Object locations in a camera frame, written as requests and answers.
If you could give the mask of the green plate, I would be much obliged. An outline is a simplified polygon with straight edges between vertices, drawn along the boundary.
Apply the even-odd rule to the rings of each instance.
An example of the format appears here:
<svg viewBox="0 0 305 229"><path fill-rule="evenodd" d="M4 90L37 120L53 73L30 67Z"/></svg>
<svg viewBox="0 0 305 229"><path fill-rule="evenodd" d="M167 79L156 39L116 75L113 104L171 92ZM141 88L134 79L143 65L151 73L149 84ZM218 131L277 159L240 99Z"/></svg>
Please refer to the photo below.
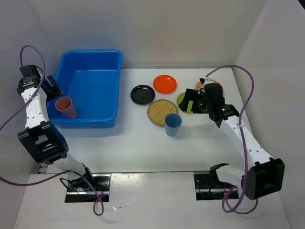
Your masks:
<svg viewBox="0 0 305 229"><path fill-rule="evenodd" d="M178 97L177 97L177 99L176 99L177 106L179 106L180 103L182 102L182 100L183 100L183 98L184 98L184 95L185 95L185 93L181 93L181 94L178 95ZM186 111L185 113L187 113L187 114L193 114L193 112L191 111L192 105L193 105L193 102L192 102L192 101L189 101L188 107L187 107L187 111Z"/></svg>

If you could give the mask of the pink cup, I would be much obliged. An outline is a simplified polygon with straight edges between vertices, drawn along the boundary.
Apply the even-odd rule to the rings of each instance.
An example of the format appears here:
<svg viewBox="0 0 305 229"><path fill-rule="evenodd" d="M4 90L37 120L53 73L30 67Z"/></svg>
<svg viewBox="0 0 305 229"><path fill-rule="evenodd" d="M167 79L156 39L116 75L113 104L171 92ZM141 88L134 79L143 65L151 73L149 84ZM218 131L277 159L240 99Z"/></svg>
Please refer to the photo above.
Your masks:
<svg viewBox="0 0 305 229"><path fill-rule="evenodd" d="M64 96L59 98L55 103L55 108L67 118L74 119L78 116L76 108L74 107L70 97Z"/></svg>

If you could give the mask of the large tan woven tray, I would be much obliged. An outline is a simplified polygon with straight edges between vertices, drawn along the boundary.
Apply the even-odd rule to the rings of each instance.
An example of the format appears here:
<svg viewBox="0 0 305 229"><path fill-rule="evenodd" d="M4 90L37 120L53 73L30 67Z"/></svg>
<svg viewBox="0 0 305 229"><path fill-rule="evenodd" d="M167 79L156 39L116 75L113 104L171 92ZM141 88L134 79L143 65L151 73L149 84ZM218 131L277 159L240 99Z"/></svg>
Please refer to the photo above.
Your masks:
<svg viewBox="0 0 305 229"><path fill-rule="evenodd" d="M198 95L216 95L216 96L224 96L224 88L222 85L213 79L207 78L205 81L198 81L195 86L196 94Z"/></svg>

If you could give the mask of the blue cup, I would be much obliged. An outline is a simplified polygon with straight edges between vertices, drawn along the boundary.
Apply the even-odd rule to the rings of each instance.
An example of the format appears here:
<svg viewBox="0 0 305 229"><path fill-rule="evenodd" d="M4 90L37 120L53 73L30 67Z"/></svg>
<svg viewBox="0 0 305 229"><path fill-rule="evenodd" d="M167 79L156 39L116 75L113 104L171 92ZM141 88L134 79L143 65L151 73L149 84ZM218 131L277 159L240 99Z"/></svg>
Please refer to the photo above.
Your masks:
<svg viewBox="0 0 305 229"><path fill-rule="evenodd" d="M182 118L175 113L168 114L165 117L165 132L168 136L175 136L182 124Z"/></svg>

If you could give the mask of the orange plate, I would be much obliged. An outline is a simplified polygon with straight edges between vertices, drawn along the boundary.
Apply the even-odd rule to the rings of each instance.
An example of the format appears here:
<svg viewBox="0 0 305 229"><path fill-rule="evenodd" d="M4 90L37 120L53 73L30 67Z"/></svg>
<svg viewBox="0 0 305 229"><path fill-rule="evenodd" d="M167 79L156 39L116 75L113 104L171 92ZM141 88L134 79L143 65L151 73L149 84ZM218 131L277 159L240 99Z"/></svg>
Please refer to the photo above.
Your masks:
<svg viewBox="0 0 305 229"><path fill-rule="evenodd" d="M153 86L161 94L171 94L177 88L177 81L170 75L159 75L154 79Z"/></svg>

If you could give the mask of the small green-rimmed bamboo tray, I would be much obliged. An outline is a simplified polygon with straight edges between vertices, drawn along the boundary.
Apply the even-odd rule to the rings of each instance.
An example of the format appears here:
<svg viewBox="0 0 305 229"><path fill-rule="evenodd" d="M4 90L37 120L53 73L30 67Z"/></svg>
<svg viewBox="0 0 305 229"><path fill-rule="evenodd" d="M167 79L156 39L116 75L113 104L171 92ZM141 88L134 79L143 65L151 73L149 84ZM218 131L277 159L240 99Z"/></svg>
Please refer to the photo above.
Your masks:
<svg viewBox="0 0 305 229"><path fill-rule="evenodd" d="M168 114L178 114L178 107L166 99L155 100L147 109L149 120L159 127L165 127L165 118Z"/></svg>

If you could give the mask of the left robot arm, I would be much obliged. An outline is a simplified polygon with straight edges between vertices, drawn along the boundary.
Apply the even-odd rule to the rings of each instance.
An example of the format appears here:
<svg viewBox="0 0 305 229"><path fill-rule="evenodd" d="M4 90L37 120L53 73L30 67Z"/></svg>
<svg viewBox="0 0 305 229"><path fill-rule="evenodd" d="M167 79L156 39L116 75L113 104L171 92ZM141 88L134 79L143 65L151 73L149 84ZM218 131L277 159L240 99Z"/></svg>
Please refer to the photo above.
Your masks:
<svg viewBox="0 0 305 229"><path fill-rule="evenodd" d="M63 91L51 75L43 80L42 69L36 65L22 66L20 71L17 92L25 102L27 120L19 141L35 162L67 171L73 188L91 190L95 185L91 171L69 154L65 138L48 118L47 103L61 97Z"/></svg>

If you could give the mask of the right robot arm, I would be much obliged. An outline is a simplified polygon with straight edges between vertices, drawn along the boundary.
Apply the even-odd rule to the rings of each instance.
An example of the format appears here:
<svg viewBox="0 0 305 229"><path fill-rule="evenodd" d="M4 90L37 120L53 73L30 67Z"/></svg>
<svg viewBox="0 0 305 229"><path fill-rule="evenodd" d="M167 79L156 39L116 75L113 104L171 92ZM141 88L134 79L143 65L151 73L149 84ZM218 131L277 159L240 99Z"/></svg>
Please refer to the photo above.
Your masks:
<svg viewBox="0 0 305 229"><path fill-rule="evenodd" d="M285 164L266 152L244 125L241 115L232 104L226 104L223 89L218 83L208 83L203 89L186 89L178 105L186 111L192 103L194 114L207 114L232 141L245 162L245 169L228 163L210 168L209 182L213 187L224 183L242 189L246 197L255 200L282 189Z"/></svg>

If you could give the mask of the blue plastic bin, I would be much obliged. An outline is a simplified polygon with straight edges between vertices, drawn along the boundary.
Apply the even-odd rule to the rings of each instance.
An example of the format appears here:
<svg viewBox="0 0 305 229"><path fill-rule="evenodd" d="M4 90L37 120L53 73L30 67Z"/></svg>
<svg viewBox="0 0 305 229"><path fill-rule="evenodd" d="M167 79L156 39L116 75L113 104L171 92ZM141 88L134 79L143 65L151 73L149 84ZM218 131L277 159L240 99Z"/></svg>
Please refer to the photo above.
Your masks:
<svg viewBox="0 0 305 229"><path fill-rule="evenodd" d="M65 129L112 128L115 126L122 53L117 50L75 50L65 52L55 81L63 95L71 98L77 118L65 117L47 103L49 120Z"/></svg>

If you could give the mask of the black plate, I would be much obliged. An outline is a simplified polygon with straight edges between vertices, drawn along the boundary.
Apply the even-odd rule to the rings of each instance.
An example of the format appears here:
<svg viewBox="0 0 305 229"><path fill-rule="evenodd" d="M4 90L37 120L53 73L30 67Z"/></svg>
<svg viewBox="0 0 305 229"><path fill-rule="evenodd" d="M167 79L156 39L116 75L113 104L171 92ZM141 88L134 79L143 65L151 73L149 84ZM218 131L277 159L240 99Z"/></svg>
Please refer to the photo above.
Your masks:
<svg viewBox="0 0 305 229"><path fill-rule="evenodd" d="M155 91L148 85L138 85L131 90L131 99L137 105L148 105L155 99Z"/></svg>

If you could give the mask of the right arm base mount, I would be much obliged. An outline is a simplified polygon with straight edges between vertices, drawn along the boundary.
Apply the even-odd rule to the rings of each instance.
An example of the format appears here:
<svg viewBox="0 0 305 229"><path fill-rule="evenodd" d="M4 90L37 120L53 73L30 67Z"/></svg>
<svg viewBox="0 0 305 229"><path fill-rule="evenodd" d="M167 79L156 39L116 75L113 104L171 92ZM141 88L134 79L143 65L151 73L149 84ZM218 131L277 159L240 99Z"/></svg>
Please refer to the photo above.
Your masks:
<svg viewBox="0 0 305 229"><path fill-rule="evenodd" d="M211 180L208 171L193 173L196 200L221 200L233 185L220 182L215 184Z"/></svg>

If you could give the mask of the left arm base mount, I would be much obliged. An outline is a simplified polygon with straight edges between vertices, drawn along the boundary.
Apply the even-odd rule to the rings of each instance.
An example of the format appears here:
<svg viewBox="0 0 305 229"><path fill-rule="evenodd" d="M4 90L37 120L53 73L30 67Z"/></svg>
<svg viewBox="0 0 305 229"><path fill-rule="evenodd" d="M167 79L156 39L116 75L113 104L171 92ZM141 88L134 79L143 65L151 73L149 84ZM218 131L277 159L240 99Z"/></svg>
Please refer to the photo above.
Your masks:
<svg viewBox="0 0 305 229"><path fill-rule="evenodd" d="M109 202L111 174L93 174L93 188L97 191L103 202ZM60 178L60 182L66 188L65 203L85 203L98 200L92 188L83 180L81 185L85 189L72 184L67 178Z"/></svg>

